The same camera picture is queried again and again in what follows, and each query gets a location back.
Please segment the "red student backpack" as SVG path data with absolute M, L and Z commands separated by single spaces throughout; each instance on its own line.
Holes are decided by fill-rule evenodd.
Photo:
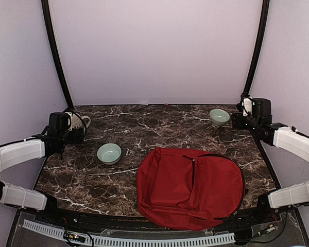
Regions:
M 204 230 L 231 221 L 245 193 L 243 171 L 232 159 L 194 149 L 155 148 L 136 173 L 138 210 L 175 230 Z

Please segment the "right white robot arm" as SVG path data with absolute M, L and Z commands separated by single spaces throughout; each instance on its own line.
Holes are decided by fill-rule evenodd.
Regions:
M 309 136 L 296 127 L 274 123 L 268 99 L 242 94 L 237 106 L 233 126 L 249 130 L 258 144 L 266 146 L 274 171 L 283 182 L 281 188 L 259 198 L 260 206 L 252 213 L 254 221 L 264 223 L 272 209 L 309 205 Z

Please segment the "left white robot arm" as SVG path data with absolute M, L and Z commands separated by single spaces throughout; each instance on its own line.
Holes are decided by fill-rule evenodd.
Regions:
M 0 204 L 42 211 L 49 223 L 59 224 L 62 212 L 50 204 L 55 199 L 35 189 L 8 183 L 1 175 L 20 165 L 63 154 L 66 145 L 83 143 L 90 123 L 90 117 L 73 110 L 54 112 L 41 133 L 0 145 Z

